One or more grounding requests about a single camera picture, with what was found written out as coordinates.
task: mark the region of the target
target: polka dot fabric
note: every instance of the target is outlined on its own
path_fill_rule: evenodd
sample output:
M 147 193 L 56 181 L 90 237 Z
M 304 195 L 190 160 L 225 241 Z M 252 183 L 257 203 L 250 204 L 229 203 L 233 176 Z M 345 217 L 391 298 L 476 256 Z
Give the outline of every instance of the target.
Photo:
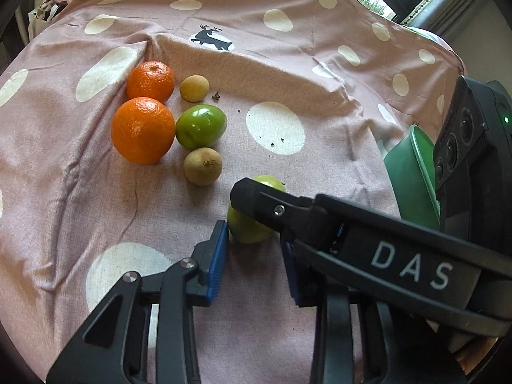
M 178 143 L 154 166 L 112 147 L 126 76 L 147 60 L 220 90 L 205 100 L 229 122 L 215 184 L 186 181 Z M 189 256 L 244 177 L 398 215 L 382 156 L 415 121 L 437 136 L 461 71 L 356 0 L 74 0 L 0 77 L 2 324 L 44 378 L 116 277 Z M 192 106 L 178 91 L 166 105 Z M 203 382 L 307 382 L 314 322 L 277 237 L 231 245 L 218 301 L 196 311 Z

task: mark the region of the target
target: black deer silhouette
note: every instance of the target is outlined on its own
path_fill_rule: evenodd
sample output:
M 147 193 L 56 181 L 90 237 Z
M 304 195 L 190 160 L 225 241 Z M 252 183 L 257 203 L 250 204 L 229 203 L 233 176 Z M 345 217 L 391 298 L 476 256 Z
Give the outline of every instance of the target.
M 196 34 L 196 38 L 192 39 L 191 42 L 199 42 L 199 44 L 214 44 L 218 51 L 221 51 L 222 49 L 228 51 L 229 47 L 233 44 L 233 42 L 224 42 L 223 40 L 212 37 L 213 32 L 222 32 L 221 28 L 207 28 L 208 25 L 203 26 L 202 24 L 200 27 L 202 30 Z

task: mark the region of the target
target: screw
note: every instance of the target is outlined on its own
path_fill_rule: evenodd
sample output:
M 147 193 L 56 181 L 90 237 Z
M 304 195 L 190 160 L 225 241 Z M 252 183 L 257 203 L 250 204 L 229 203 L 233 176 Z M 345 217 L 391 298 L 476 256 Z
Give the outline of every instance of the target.
M 276 218 L 279 218 L 280 216 L 283 216 L 285 213 L 285 207 L 283 205 L 277 205 L 274 208 L 274 216 Z
M 193 268 L 196 265 L 196 261 L 194 259 L 191 259 L 190 257 L 187 257 L 186 259 L 183 259 L 180 261 L 180 266 L 183 268 Z
M 135 273 L 135 271 L 129 271 L 123 274 L 123 281 L 127 283 L 133 283 L 135 280 L 137 280 L 138 277 L 139 275 Z

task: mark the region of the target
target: mandarin orange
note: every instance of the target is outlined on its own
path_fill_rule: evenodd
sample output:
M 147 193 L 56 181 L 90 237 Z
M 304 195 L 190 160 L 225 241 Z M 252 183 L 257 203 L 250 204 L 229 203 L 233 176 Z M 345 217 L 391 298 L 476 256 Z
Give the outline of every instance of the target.
M 171 148 L 176 132 L 172 113 L 160 101 L 126 101 L 112 119 L 112 144 L 128 161 L 154 164 Z
M 128 99 L 149 97 L 160 102 L 174 91 L 174 73 L 162 62 L 144 62 L 137 66 L 126 82 Z

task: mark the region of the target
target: green apple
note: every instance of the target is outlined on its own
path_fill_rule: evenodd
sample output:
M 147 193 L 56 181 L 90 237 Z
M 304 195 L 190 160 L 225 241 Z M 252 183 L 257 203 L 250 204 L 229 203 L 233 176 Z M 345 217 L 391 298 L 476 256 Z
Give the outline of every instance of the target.
M 213 146 L 227 127 L 226 114 L 214 105 L 195 105 L 176 121 L 176 140 L 185 149 Z
M 252 179 L 278 189 L 281 192 L 286 192 L 285 185 L 268 174 L 262 174 Z M 227 210 L 227 225 L 235 240 L 242 244 L 259 243 L 260 241 L 270 238 L 274 232 L 265 225 L 240 213 L 231 205 L 229 205 Z

